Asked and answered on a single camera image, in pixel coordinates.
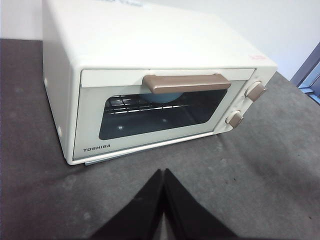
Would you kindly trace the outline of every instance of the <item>brown handle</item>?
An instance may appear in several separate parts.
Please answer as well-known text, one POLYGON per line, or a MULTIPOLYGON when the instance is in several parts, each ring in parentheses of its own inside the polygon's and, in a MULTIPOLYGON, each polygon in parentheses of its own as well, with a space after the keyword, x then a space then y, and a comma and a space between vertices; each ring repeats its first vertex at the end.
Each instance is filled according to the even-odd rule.
POLYGON ((219 73, 194 76, 146 75, 142 83, 147 85, 153 94, 221 90, 231 86, 230 81, 219 73))

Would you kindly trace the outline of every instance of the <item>brown knob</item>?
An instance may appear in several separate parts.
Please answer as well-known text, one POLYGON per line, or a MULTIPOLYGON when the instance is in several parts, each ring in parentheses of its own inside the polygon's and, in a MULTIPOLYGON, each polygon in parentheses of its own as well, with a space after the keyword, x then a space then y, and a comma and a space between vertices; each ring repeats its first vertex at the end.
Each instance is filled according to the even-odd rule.
POLYGON ((226 118, 225 122, 235 129, 243 119, 244 117, 241 115, 240 111, 234 111, 226 118))
POLYGON ((247 91, 245 92, 245 96, 251 99, 253 102, 256 101, 267 89, 262 85, 260 81, 252 84, 247 91))

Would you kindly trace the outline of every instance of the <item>glass window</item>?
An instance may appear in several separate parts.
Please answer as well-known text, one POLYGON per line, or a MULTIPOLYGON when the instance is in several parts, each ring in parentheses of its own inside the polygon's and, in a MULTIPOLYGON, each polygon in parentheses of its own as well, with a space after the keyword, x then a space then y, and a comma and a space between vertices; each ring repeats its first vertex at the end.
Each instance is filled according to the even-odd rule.
POLYGON ((207 122, 227 89, 131 94, 106 100, 99 138, 108 140, 207 122))

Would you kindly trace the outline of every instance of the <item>white toaster oven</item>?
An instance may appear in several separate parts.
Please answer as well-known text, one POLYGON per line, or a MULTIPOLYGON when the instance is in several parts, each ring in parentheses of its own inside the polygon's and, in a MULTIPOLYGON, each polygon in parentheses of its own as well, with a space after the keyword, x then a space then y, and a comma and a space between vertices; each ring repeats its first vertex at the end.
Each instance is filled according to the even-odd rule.
POLYGON ((43 1, 43 79, 70 165, 230 131, 276 69, 214 15, 43 1))

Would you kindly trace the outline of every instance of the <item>dark countertop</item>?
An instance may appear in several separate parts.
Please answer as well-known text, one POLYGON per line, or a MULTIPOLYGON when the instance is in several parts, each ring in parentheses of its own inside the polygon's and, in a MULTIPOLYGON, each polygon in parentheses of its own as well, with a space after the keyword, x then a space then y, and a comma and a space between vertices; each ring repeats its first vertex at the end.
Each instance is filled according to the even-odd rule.
POLYGON ((320 239, 320 107, 280 74, 230 132, 91 166, 66 164, 42 78, 41 41, 1 40, 1 239, 89 237, 159 168, 239 236, 320 239))

